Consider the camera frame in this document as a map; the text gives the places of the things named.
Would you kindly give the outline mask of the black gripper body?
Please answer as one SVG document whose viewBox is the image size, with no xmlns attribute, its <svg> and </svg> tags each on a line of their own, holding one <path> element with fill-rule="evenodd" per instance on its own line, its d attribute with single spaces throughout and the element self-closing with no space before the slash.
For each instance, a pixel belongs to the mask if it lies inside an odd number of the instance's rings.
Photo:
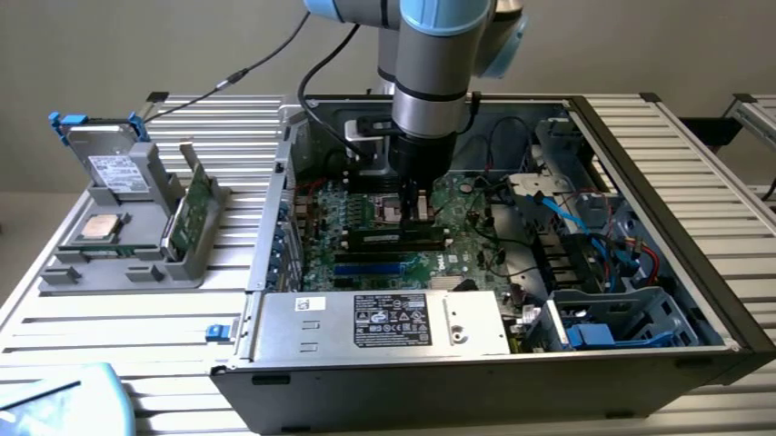
<svg viewBox="0 0 776 436">
<path fill-rule="evenodd" d="M 454 155 L 456 134 L 420 138 L 408 134 L 389 140 L 389 167 L 403 183 L 432 185 L 447 174 Z"/>
</svg>

